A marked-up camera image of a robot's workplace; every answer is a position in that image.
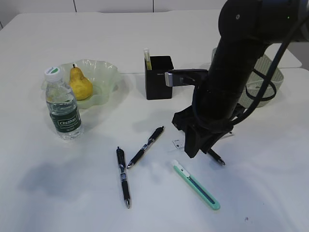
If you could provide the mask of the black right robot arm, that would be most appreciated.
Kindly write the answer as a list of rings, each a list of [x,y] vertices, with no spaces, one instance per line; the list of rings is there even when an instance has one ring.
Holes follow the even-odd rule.
[[[309,3],[306,0],[229,0],[221,9],[220,41],[208,70],[171,70],[168,86],[193,85],[191,106],[177,112],[173,125],[185,133],[185,153],[193,158],[208,152],[263,101],[264,93],[290,42],[309,39]],[[263,83],[248,109],[239,99],[258,59],[279,43]]]

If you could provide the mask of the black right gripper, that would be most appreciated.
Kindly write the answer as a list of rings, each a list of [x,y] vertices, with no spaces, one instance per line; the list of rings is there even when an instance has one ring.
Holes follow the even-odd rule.
[[[236,105],[251,70],[208,70],[207,78],[194,86],[191,106],[174,114],[172,124],[185,132],[184,151],[194,158],[205,154],[232,130]]]

